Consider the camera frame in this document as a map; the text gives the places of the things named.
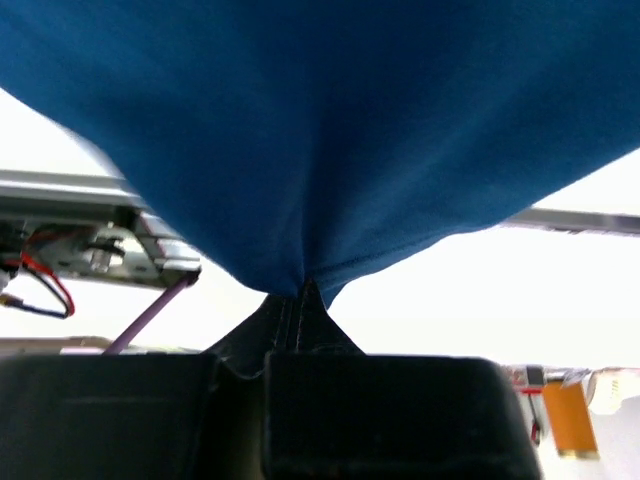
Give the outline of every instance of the blue cloth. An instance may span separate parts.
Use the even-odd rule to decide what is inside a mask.
[[[0,0],[0,87],[247,286],[330,302],[637,148],[639,32],[625,0]]]

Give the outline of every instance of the red wire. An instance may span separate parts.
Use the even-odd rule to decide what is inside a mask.
[[[516,388],[516,392],[521,393],[522,395],[542,395],[542,388]]]
[[[45,265],[42,265],[41,263],[36,262],[30,255],[26,253],[22,253],[20,257],[22,259],[22,262],[25,265],[27,265],[29,268],[31,268],[32,270],[35,270],[38,273],[42,273],[43,275],[47,275],[49,278],[51,278],[51,280],[56,285],[56,287],[60,289],[62,294],[67,299],[67,303],[69,305],[69,316],[76,313],[76,306],[75,306],[75,303],[73,302],[73,298],[71,297],[71,294],[69,293],[69,290],[67,290],[66,287],[62,284],[62,282],[60,281],[58,276],[54,273],[54,271],[51,270],[49,267],[46,267]]]

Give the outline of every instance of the blue fabric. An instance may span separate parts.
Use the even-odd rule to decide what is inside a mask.
[[[0,0],[0,86],[247,286],[311,275],[331,301],[637,148],[639,19],[625,0]]]

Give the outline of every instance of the black wire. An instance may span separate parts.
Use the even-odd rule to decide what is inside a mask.
[[[23,312],[35,313],[36,315],[44,315],[45,317],[60,318],[64,320],[69,315],[63,312],[54,312],[53,310],[45,310],[44,308],[32,307],[31,305],[16,304],[8,305],[12,308],[22,310]]]
[[[35,270],[33,270],[32,268],[27,267],[26,265],[23,265],[22,268],[29,275],[31,275],[33,278],[35,278],[38,282],[40,282],[42,285],[44,285],[45,288],[47,290],[49,290],[49,292],[51,292],[51,294],[54,297],[56,297],[56,299],[58,299],[58,301],[64,306],[64,316],[65,316],[65,318],[68,317],[69,313],[70,313],[69,304],[67,303],[65,298],[62,296],[62,294],[58,290],[56,290],[53,287],[53,285],[51,285],[47,280],[45,280],[45,278],[42,276],[42,274],[40,272],[36,272]]]

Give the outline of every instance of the blue shirt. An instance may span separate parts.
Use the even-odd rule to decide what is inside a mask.
[[[330,302],[637,148],[638,32],[611,0],[0,0],[0,87],[245,285]]]

